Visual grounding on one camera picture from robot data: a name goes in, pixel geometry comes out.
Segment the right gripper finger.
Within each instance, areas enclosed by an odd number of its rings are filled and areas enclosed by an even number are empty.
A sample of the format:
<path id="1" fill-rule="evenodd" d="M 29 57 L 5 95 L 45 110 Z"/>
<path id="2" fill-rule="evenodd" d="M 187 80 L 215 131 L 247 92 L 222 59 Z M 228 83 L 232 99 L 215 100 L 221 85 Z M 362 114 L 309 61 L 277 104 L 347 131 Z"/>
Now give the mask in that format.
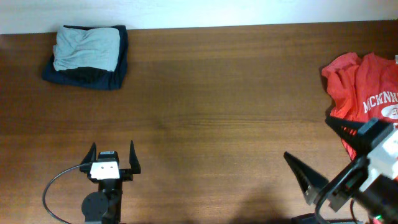
<path id="1" fill-rule="evenodd" d="M 348 121 L 334 116 L 327 116 L 326 124 L 353 149 L 361 147 L 361 136 L 359 129 L 364 125 L 363 122 Z"/>
<path id="2" fill-rule="evenodd" d="M 328 179 L 289 152 L 284 152 L 284 159 L 292 169 L 306 203 L 317 204 L 322 189 L 329 183 Z"/>

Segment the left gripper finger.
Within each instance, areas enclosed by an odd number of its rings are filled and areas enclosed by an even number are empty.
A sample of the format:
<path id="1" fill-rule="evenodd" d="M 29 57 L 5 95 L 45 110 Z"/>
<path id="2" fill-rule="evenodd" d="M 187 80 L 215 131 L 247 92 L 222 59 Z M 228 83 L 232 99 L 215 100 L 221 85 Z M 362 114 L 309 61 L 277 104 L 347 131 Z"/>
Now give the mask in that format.
<path id="1" fill-rule="evenodd" d="M 90 150 L 86 154 L 86 156 L 83 158 L 81 164 L 89 164 L 92 163 L 96 160 L 96 144 L 93 143 L 90 147 Z"/>
<path id="2" fill-rule="evenodd" d="M 141 173 L 141 165 L 136 155 L 134 142 L 131 140 L 130 142 L 130 149 L 129 149 L 129 163 L 131 166 L 132 174 L 140 174 Z"/>

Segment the light grey-green t-shirt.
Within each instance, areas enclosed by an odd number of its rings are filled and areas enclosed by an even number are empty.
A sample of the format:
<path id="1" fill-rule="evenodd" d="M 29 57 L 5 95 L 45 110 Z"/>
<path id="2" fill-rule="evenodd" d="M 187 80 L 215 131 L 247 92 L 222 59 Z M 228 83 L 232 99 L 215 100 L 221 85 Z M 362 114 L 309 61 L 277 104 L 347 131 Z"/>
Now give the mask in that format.
<path id="1" fill-rule="evenodd" d="M 119 31 L 115 28 L 90 30 L 61 27 L 53 47 L 56 71 L 90 67 L 113 72 L 118 64 Z"/>

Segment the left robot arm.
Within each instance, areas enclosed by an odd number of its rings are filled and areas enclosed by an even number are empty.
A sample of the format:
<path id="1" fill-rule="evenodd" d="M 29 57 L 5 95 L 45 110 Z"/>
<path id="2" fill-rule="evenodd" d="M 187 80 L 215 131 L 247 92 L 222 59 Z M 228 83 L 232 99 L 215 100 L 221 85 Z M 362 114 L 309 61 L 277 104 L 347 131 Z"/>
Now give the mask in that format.
<path id="1" fill-rule="evenodd" d="M 97 153 L 96 144 L 92 144 L 79 168 L 92 183 L 98 185 L 97 191 L 87 195 L 81 204 L 85 223 L 121 222 L 123 183 L 132 182 L 134 175 L 141 173 L 141 165 L 132 141 L 129 148 L 129 164 L 130 168 L 121 169 L 116 151 Z"/>

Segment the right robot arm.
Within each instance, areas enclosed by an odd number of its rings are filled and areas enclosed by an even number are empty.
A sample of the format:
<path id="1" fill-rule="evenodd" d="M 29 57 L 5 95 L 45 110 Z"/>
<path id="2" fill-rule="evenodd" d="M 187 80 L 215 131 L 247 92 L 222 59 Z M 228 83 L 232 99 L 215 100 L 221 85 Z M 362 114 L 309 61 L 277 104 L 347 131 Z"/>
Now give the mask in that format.
<path id="1" fill-rule="evenodd" d="M 372 222 L 397 223 L 397 128 L 380 119 L 357 122 L 329 116 L 326 124 L 356 156 L 328 180 L 288 152 L 284 159 L 292 169 L 307 204 L 315 211 L 291 219 L 292 223 L 327 223 L 320 213 L 329 201 L 337 212 L 346 202 L 358 203 Z"/>

